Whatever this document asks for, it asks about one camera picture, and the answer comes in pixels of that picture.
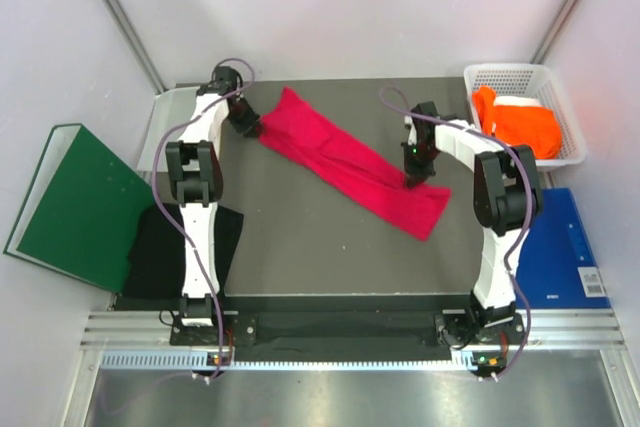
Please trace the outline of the pink red t-shirt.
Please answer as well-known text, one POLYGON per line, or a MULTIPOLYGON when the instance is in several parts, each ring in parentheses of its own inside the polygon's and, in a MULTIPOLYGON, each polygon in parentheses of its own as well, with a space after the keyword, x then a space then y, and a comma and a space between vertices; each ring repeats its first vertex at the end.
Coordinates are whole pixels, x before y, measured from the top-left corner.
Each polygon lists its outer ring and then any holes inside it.
POLYGON ((373 149, 318 113, 285 87, 261 119, 260 142, 301 165, 356 204, 414 238, 425 241, 451 197, 447 188, 410 188, 405 174, 373 149))

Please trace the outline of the black t-shirt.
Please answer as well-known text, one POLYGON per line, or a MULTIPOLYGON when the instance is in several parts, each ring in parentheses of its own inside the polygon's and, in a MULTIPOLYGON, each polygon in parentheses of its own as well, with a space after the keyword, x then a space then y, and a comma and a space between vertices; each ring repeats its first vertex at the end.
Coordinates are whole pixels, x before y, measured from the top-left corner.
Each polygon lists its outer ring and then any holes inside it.
MULTIPOLYGON (((217 278, 224 284, 232 266, 244 224, 244 215, 221 206, 216 213, 214 258, 217 278)), ((136 237, 128 253, 129 275, 121 295, 125 298, 177 299, 186 276, 184 237, 157 205, 139 217, 136 237)))

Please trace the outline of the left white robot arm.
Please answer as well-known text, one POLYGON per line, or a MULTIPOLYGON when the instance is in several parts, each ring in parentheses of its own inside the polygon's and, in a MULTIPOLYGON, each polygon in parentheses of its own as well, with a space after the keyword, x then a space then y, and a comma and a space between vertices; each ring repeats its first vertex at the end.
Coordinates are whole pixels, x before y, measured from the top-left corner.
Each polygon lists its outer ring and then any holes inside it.
POLYGON ((222 125, 229 122, 245 138, 262 133, 259 114, 242 94, 244 87, 240 72, 228 60, 220 62, 211 80, 196 91, 189 125, 164 147, 171 193, 179 205, 185 235, 180 319, 209 344, 220 341, 227 329, 220 314, 214 240, 224 189, 219 162, 222 125))

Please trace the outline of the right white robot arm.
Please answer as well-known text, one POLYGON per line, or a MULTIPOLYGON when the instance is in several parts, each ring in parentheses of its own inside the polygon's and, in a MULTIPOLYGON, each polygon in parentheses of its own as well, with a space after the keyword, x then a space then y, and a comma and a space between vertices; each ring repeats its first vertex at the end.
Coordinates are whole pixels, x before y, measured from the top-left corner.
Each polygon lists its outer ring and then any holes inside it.
POLYGON ((483 228, 478 279, 472 289, 466 327, 476 341, 498 336, 515 315, 516 276, 522 244, 543 208, 536 160, 527 145, 509 147, 467 121, 444 118, 431 101, 404 118, 402 143, 409 188, 435 175, 434 161, 447 154, 473 174, 472 206, 483 228))

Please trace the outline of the translucent plastic tray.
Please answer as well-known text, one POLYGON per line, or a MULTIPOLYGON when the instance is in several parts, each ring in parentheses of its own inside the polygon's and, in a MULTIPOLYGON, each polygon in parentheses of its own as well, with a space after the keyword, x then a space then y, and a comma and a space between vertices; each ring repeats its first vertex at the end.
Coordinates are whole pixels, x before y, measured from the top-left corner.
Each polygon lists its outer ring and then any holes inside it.
MULTIPOLYGON (((136 167, 138 172, 153 170, 153 161, 158 145, 169 129, 190 121, 219 98, 218 94, 198 96, 197 90, 197 87, 176 88, 156 97, 147 135, 136 167)), ((221 125, 228 111, 227 102, 225 100, 219 101, 204 114, 202 119, 191 124, 188 128, 182 127, 174 131, 168 140, 180 140, 183 132, 187 130, 192 136, 189 136, 186 142, 210 140, 214 143, 216 153, 219 154, 221 125)))

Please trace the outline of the orange t-shirt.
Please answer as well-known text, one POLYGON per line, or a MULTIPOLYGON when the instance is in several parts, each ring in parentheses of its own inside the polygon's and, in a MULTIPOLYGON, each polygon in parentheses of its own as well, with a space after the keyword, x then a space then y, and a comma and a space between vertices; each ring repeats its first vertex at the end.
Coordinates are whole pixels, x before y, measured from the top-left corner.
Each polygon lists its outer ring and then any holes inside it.
POLYGON ((488 86, 472 93, 481 131, 509 144, 528 145, 539 160, 554 159, 563 135, 552 110, 535 98, 498 96, 488 86))

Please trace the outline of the white plastic basket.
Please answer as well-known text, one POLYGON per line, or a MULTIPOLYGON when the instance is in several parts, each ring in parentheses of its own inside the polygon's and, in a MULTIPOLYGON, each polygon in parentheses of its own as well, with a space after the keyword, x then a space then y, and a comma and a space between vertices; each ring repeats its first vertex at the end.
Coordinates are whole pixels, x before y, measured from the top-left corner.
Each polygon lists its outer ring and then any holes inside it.
POLYGON ((561 83, 551 69, 526 63, 483 63, 467 66, 463 78, 477 129, 481 129, 481 122, 472 102, 472 93, 481 86, 490 87, 498 97, 535 98, 554 113, 563 136, 562 148, 554 159, 536 161, 539 172, 550 172, 584 161, 587 147, 582 130, 561 83))

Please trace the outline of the blue folder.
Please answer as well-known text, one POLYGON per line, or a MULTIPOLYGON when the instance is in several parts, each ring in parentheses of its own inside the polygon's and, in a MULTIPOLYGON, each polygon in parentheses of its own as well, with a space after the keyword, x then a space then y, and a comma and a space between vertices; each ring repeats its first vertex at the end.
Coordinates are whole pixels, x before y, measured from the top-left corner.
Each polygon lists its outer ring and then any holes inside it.
POLYGON ((523 243, 517 282, 533 310, 608 309, 610 302, 573 195, 543 191, 544 207, 523 243))

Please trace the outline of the left aluminium frame post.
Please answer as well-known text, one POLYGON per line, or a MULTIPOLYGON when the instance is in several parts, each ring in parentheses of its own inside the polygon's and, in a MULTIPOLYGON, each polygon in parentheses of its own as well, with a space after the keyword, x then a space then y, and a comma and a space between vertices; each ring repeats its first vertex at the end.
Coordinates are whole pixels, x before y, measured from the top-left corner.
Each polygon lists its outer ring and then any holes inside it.
POLYGON ((166 92, 168 88, 120 0, 101 1, 154 92, 166 92))

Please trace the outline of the aluminium frame post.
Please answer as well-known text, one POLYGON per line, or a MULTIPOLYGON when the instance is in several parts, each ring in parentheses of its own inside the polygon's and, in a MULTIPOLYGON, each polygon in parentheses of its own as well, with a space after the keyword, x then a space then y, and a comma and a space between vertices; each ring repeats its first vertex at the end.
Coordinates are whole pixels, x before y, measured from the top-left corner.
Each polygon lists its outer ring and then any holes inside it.
POLYGON ((120 0, 101 1, 154 92, 166 92, 168 88, 120 0))
POLYGON ((534 65, 544 64, 571 22, 582 0, 562 0, 530 59, 534 65))

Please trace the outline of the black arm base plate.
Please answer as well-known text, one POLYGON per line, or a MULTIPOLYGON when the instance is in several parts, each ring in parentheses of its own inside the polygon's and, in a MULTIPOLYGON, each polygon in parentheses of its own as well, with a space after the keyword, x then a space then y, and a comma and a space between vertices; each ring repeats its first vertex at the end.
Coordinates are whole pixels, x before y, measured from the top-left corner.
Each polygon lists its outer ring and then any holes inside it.
POLYGON ((519 342, 522 317, 474 332, 457 311, 263 311, 227 315, 221 329, 175 324, 170 344, 232 353, 236 364, 431 361, 448 359, 452 346, 497 346, 500 330, 519 342))

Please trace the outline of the right aluminium frame post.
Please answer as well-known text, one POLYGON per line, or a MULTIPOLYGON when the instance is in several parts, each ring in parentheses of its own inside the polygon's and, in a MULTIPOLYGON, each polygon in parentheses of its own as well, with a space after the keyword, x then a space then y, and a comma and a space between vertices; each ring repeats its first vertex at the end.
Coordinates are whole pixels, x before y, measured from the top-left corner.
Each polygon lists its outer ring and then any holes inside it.
POLYGON ((534 65, 544 64, 571 22, 582 0, 562 0, 530 59, 534 65))

